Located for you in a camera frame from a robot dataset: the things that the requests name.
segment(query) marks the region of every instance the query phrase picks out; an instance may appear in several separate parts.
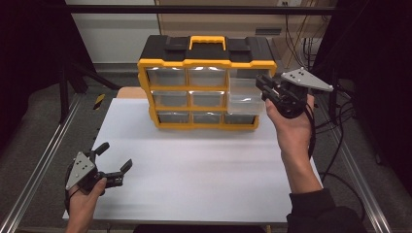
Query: black sleeve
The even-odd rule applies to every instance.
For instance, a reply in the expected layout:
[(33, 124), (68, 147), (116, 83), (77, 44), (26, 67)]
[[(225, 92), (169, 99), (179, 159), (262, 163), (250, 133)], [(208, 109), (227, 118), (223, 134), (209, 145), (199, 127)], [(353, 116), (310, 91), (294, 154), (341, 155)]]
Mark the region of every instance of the black sleeve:
[(292, 212), (287, 216), (289, 233), (366, 232), (357, 213), (336, 207), (328, 189), (290, 194)]

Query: white wall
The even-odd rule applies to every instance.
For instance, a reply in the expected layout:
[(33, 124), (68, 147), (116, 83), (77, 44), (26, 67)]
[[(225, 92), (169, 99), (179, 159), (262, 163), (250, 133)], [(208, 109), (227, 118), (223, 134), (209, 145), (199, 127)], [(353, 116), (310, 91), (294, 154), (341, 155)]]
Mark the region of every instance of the white wall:
[[(66, 0), (68, 5), (154, 5), (154, 0)], [(147, 38), (158, 35), (156, 15), (73, 14), (93, 63), (136, 63)]]

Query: yellow organizer box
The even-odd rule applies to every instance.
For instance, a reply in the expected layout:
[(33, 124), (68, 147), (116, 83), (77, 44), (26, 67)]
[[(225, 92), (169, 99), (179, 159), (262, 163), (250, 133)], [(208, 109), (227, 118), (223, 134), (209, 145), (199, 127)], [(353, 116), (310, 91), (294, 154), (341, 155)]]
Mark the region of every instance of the yellow organizer box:
[(264, 108), (257, 75), (274, 76), (266, 38), (150, 36), (139, 82), (158, 128), (256, 129)]

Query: human hand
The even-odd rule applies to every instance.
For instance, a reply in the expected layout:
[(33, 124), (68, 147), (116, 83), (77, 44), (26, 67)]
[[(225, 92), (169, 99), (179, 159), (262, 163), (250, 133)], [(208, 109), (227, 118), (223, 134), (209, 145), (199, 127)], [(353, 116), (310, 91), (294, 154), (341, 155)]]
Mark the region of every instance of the human hand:
[(94, 209), (96, 208), (97, 199), (106, 187), (107, 179), (103, 178), (88, 194), (78, 190), (75, 185), (69, 190), (70, 198), (70, 216), (66, 227), (66, 233), (87, 232), (93, 220)]
[[(315, 97), (307, 96), (307, 102), (313, 109)], [(279, 114), (276, 106), (266, 99), (266, 112), (276, 127), (279, 147), (282, 151), (282, 156), (303, 156), (308, 158), (308, 146), (311, 136), (311, 124), (306, 114), (302, 114), (296, 118), (285, 118)]]

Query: white table surface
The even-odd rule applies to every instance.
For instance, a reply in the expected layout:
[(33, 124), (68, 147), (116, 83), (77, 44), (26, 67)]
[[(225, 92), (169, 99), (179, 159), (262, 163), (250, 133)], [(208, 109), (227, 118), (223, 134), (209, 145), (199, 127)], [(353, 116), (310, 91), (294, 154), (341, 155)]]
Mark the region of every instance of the white table surface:
[(96, 149), (99, 171), (133, 167), (99, 198), (94, 219), (126, 223), (286, 222), (290, 188), (276, 131), (262, 114), (255, 131), (155, 128), (145, 99), (113, 99)]

